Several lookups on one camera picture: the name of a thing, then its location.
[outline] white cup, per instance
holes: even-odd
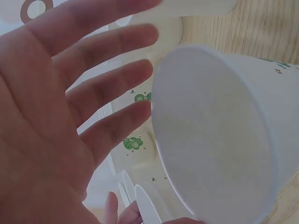
[[[136,14],[136,20],[182,17],[191,15],[219,15],[229,13],[238,0],[163,0],[153,9]]]
[[[123,183],[126,188],[130,202],[136,200],[135,185],[151,182],[155,186],[167,185],[168,180],[161,161],[158,157],[149,165],[139,169],[123,170]]]
[[[183,21],[181,17],[165,17],[157,20],[141,20],[136,15],[130,15],[109,25],[109,29],[125,26],[150,23],[153,24],[159,33],[157,42],[149,47],[134,50],[122,55],[123,61],[129,63],[147,57],[147,54],[157,53],[164,50],[174,49],[179,45],[183,35]]]
[[[153,127],[180,199],[207,223],[260,223],[299,164],[299,67],[191,45],[157,71]]]
[[[150,182],[137,184],[135,186],[135,195],[141,216],[143,218],[150,217],[150,219],[146,219],[147,222],[143,220],[145,224],[155,223],[151,219],[157,216],[161,219],[161,222],[159,223],[183,217],[194,219],[194,216],[180,201],[168,180],[163,184],[154,184]],[[147,211],[149,204],[151,204],[152,208],[157,211],[158,215],[150,214]]]
[[[144,224],[161,224],[173,220],[165,201],[150,184],[137,184],[136,201]]]
[[[155,158],[155,147],[148,133],[132,133],[108,155],[114,175],[144,166]]]
[[[131,204],[131,202],[129,201],[127,192],[126,192],[124,186],[122,185],[122,183],[118,184],[118,188],[120,190],[121,198],[122,198],[122,201],[123,201],[125,207],[128,207]]]

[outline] wooden table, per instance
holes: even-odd
[[[182,43],[299,64],[299,0],[239,0],[230,14],[185,17],[183,21]],[[299,172],[279,193],[263,224],[298,223]]]

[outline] green printed design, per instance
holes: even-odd
[[[143,141],[140,138],[132,137],[132,138],[126,138],[123,141],[123,144],[127,150],[134,151],[140,149],[140,146],[143,145]]]
[[[283,68],[283,69],[286,69],[286,68],[290,68],[290,65],[286,64],[286,63],[282,63],[282,62],[276,62],[276,61],[273,61],[273,60],[269,60],[269,59],[264,59],[264,58],[260,58],[261,60],[264,60],[264,61],[268,61],[268,62],[275,62],[279,67]]]
[[[149,100],[151,101],[151,92],[148,95],[138,94],[135,96],[135,102],[143,101],[143,100]]]

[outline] wooden surface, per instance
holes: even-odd
[[[230,14],[183,21],[182,43],[299,64],[299,0],[240,0]],[[299,172],[279,193],[263,224],[298,223]]]

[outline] cup rim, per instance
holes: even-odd
[[[262,104],[260,103],[258,97],[256,96],[256,94],[253,92],[253,90],[246,84],[245,80],[243,80],[242,76],[240,76],[239,74],[241,74],[241,71],[239,71],[239,69],[233,65],[228,59],[225,58],[225,56],[223,54],[221,54],[220,52],[210,49],[209,47],[205,46],[205,45],[201,45],[201,44],[190,44],[190,45],[182,45],[179,46],[178,48],[176,48],[175,50],[173,50],[172,52],[170,52],[168,55],[166,55],[166,57],[164,58],[164,60],[167,60],[168,58],[172,57],[173,55],[183,51],[183,50],[199,50],[199,51],[204,51],[205,53],[219,59],[220,61],[223,62],[223,64],[225,66],[227,66],[229,69],[231,69],[234,72],[234,75],[239,79],[239,81],[245,86],[246,91],[248,92],[249,96],[251,97],[256,110],[262,120],[264,129],[267,133],[267,141],[269,143],[269,148],[270,148],[270,154],[271,154],[271,159],[272,159],[272,164],[273,164],[273,176],[272,176],[272,184],[271,184],[271,189],[270,189],[270,196],[269,196],[269,200],[267,202],[267,207],[265,208],[264,211],[261,212],[260,217],[257,217],[256,221],[254,222],[255,224],[259,224],[261,223],[266,216],[269,214],[269,212],[271,212],[272,210],[272,205],[276,199],[277,193],[278,193],[278,159],[275,153],[275,146],[273,143],[273,134],[272,131],[269,128],[269,120],[267,119],[267,117],[265,116],[265,112],[262,108]],[[153,91],[154,92],[154,86],[155,86],[155,82],[157,82],[157,78],[155,77],[154,79],[154,83],[153,83]],[[156,130],[158,129],[158,123],[155,122],[155,113],[153,113],[155,107],[152,107],[152,120],[153,120],[153,128],[154,128],[154,132],[156,132]],[[161,158],[161,162],[163,165],[163,168],[166,172],[166,175],[175,191],[175,193],[177,194],[177,196],[179,197],[179,199],[181,200],[181,202],[183,203],[183,205],[194,215],[195,212],[193,211],[193,209],[184,201],[182,195],[179,193],[179,190],[176,188],[174,182],[172,181],[172,178],[169,176],[169,172],[167,169],[167,165],[165,165],[165,159],[164,159],[164,155],[161,152],[161,148],[160,148],[160,144],[159,144],[159,140],[156,139],[156,144],[157,144],[157,150],[159,152],[160,158]]]
[[[120,18],[117,21],[115,21],[115,23],[119,26],[119,27],[126,27],[132,20],[133,15],[128,15],[126,17]]]
[[[108,160],[108,163],[109,163],[109,165],[110,165],[112,174],[115,176],[115,175],[116,175],[115,165],[114,165],[114,162],[113,162],[113,158],[112,158],[111,153],[108,154],[108,156],[107,156],[107,160]]]
[[[146,196],[147,200],[150,202],[160,222],[167,222],[173,219],[171,217],[172,215],[170,214],[169,210],[166,207],[164,200],[161,198],[158,191],[150,183],[135,185],[135,195],[136,195],[137,203],[139,202],[137,197],[139,190]],[[161,204],[161,208],[159,210],[157,209],[155,203],[153,202],[153,197],[155,197],[155,199],[158,200],[159,203]]]
[[[118,188],[121,193],[122,201],[124,202],[125,206],[128,207],[130,205],[130,201],[122,183],[118,183]]]
[[[125,189],[127,191],[128,198],[129,198],[130,202],[132,203],[133,201],[136,200],[135,187],[134,187],[134,184],[130,177],[130,174],[126,170],[122,171],[122,181],[125,185]]]

